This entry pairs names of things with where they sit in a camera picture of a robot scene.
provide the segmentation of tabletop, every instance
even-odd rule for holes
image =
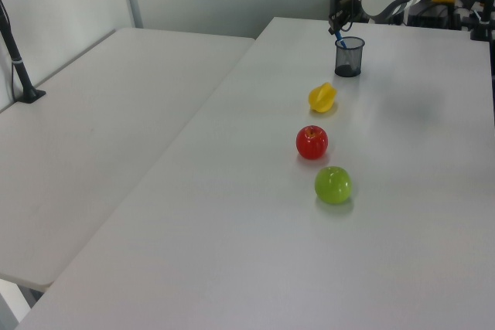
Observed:
[[[254,42],[122,29],[0,114],[0,278],[50,285]]]
[[[327,28],[274,19],[19,330],[492,329],[488,45],[355,24],[345,79]],[[336,106],[314,114],[326,81]],[[297,154],[307,124],[322,160]],[[327,165],[350,201],[316,198]]]

